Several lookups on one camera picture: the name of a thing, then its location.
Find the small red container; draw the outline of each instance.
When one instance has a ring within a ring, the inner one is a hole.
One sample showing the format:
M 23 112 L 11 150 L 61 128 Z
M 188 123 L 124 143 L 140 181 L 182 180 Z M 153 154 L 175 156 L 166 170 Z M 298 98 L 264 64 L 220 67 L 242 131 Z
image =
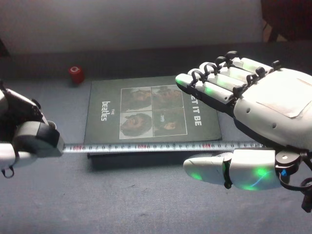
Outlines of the small red container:
M 80 66 L 73 66 L 68 69 L 68 72 L 72 78 L 73 83 L 80 84 L 84 81 L 84 73 Z

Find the black and gray tape measure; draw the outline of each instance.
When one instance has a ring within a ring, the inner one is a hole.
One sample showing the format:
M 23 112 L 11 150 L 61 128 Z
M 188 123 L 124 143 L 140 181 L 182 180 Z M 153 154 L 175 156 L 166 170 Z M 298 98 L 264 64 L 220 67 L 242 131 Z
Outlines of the black and gray tape measure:
M 255 141 L 196 141 L 124 144 L 65 144 L 64 153 L 135 153 L 177 151 L 233 151 L 236 148 L 260 148 Z

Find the robotic hand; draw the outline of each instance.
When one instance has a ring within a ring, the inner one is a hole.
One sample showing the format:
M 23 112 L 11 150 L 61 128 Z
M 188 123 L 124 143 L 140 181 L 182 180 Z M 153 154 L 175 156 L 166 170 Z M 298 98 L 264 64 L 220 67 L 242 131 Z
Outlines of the robotic hand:
M 186 173 L 213 184 L 243 190 L 280 186 L 301 191 L 302 208 L 312 209 L 312 178 L 300 186 L 290 176 L 303 161 L 312 170 L 312 77 L 242 58 L 236 51 L 205 62 L 175 78 L 177 86 L 210 107 L 227 113 L 236 127 L 266 148 L 235 149 L 218 156 L 197 155 L 184 162 Z
M 0 170 L 6 178 L 13 177 L 13 167 L 63 154 L 64 141 L 55 123 L 47 121 L 40 109 L 36 100 L 6 89 L 0 82 Z

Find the red cylinder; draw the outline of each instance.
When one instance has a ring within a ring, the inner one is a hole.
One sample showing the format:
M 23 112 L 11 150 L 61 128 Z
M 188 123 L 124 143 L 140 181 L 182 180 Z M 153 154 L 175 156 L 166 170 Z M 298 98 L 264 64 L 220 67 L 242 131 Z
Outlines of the red cylinder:
M 84 81 L 84 73 L 80 66 L 73 66 L 68 69 L 68 72 L 72 78 L 73 83 L 80 84 Z

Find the portrait photo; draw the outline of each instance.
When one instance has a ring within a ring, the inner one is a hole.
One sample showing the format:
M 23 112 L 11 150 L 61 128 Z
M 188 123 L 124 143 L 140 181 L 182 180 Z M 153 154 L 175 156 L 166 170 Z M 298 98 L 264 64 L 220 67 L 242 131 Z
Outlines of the portrait photo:
M 154 136 L 187 134 L 184 109 L 153 111 Z
M 121 89 L 121 112 L 150 111 L 151 87 Z
M 183 108 L 182 91 L 176 85 L 152 87 L 153 110 Z
M 152 111 L 120 114 L 119 139 L 153 137 Z

